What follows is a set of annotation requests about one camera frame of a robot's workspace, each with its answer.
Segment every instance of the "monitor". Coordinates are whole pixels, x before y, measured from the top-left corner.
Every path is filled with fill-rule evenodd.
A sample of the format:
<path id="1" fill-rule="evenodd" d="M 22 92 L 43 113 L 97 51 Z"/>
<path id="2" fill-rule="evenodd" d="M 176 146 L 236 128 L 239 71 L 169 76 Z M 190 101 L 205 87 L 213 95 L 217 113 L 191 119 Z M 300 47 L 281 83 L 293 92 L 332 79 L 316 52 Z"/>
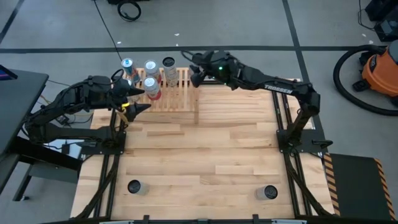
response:
<path id="1" fill-rule="evenodd" d="M 0 81 L 14 80 L 17 78 L 18 76 L 16 74 L 0 65 Z"/>

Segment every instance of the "wooden rack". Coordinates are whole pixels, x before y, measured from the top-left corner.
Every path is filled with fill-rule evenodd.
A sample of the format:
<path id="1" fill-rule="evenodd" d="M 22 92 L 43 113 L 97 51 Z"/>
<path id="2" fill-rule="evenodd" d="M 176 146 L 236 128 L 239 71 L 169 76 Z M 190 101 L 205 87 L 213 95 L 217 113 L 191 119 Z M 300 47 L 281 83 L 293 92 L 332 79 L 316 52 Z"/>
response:
<path id="1" fill-rule="evenodd" d="M 143 81 L 146 77 L 143 68 L 137 69 L 141 81 L 137 88 L 144 89 Z M 164 69 L 160 68 L 162 82 L 159 100 L 151 100 L 146 94 L 140 95 L 138 103 L 150 103 L 152 106 L 140 114 L 136 121 L 156 123 L 195 123 L 198 122 L 198 90 L 191 85 L 189 68 L 177 68 L 178 84 L 168 86 Z"/>

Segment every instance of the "orange and black hazard stripe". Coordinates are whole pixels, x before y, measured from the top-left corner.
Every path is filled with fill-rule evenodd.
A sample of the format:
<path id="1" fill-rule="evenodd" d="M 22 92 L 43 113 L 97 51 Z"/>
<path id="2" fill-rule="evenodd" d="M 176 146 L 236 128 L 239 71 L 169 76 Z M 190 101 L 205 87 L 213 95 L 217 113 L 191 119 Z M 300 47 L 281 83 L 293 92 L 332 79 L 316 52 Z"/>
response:
<path id="1" fill-rule="evenodd" d="M 333 204 L 333 208 L 335 209 L 335 214 L 340 216 L 340 209 L 338 206 L 338 197 L 337 197 L 337 189 L 336 189 L 336 180 L 335 173 L 333 172 L 333 164 L 331 162 L 331 156 L 329 153 L 326 153 L 323 156 L 325 172 L 326 172 L 326 180 L 328 181 L 328 188 L 330 193 L 331 202 Z"/>
<path id="2" fill-rule="evenodd" d="M 389 209 L 389 212 L 390 212 L 391 220 L 394 221 L 397 218 L 396 218 L 396 215 L 394 213 L 394 209 L 392 207 L 392 200 L 390 198 L 390 194 L 388 192 L 386 176 L 384 175 L 383 167 L 381 166 L 381 161 L 379 159 L 374 159 L 374 160 L 376 161 L 377 168 L 379 169 L 380 180 L 381 180 L 381 184 L 383 186 L 384 196 L 386 197 L 387 206 L 388 206 L 388 209 Z"/>

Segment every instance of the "desk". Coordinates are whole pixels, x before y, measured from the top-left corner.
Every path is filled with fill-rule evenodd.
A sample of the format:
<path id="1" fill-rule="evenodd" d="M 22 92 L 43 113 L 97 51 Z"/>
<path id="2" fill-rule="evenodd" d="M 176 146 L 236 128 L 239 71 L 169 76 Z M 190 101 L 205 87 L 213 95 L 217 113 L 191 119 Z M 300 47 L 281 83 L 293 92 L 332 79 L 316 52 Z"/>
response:
<path id="1" fill-rule="evenodd" d="M 11 70 L 18 79 L 0 81 L 0 194 L 18 163 L 17 154 L 4 155 L 42 93 L 48 75 Z"/>
<path id="2" fill-rule="evenodd" d="M 252 214 L 293 218 L 271 96 L 269 91 L 202 85 L 197 123 L 186 119 L 155 122 L 147 119 L 150 111 L 140 114 L 127 128 L 111 219 L 142 220 L 144 215 L 151 220 L 251 219 Z M 288 101 L 294 119 L 299 104 L 293 97 Z M 96 110 L 91 128 L 108 125 L 110 116 L 110 111 Z M 103 156 L 93 156 L 82 165 L 71 217 L 78 215 L 96 192 L 102 161 Z M 334 213 L 321 160 L 302 154 L 301 161 L 309 190 Z M 131 195 L 127 184 L 132 179 L 149 184 L 149 193 Z M 256 200 L 254 190 L 266 184 L 277 187 L 278 197 Z M 296 191 L 304 214 L 298 187 Z M 100 215 L 105 214 L 107 198 L 105 192 Z"/>

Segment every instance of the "black lid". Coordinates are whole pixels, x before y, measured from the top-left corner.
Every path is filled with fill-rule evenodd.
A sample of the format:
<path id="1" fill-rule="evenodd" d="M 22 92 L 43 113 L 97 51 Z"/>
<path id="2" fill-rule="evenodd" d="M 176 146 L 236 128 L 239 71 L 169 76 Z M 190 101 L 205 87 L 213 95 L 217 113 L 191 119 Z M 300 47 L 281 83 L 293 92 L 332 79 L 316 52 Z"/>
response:
<path id="1" fill-rule="evenodd" d="M 172 57 L 166 57 L 163 59 L 163 65 L 166 67 L 171 67 L 174 65 L 174 63 L 175 63 L 175 60 Z"/>
<path id="2" fill-rule="evenodd" d="M 130 193 L 135 194 L 139 191 L 141 188 L 141 184 L 139 183 L 138 180 L 132 180 L 130 181 L 129 185 L 127 186 L 127 189 L 129 190 Z"/>
<path id="3" fill-rule="evenodd" d="M 265 187 L 264 189 L 264 194 L 266 195 L 267 198 L 269 199 L 275 199 L 276 196 L 278 196 L 278 190 L 276 189 L 276 187 L 272 186 L 272 185 L 268 185 L 267 187 Z"/>

